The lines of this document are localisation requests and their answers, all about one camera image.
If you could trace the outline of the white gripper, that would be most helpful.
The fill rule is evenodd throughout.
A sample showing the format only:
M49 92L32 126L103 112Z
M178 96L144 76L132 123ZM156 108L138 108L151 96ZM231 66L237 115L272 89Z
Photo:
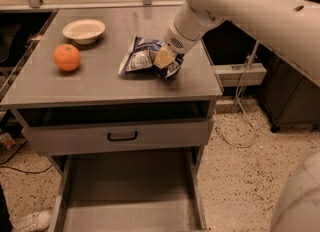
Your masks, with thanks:
M184 2L169 23L164 34L165 44L158 51L154 65L159 69L167 67L177 54L189 52L206 32L223 22L223 18L197 12Z

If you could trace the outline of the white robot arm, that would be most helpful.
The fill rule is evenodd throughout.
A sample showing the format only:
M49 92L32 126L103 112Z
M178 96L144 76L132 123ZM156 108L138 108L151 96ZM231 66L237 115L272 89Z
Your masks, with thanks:
M185 0L164 35L176 54L228 20L320 86L320 5L307 0ZM320 150L287 181L269 232L320 232Z

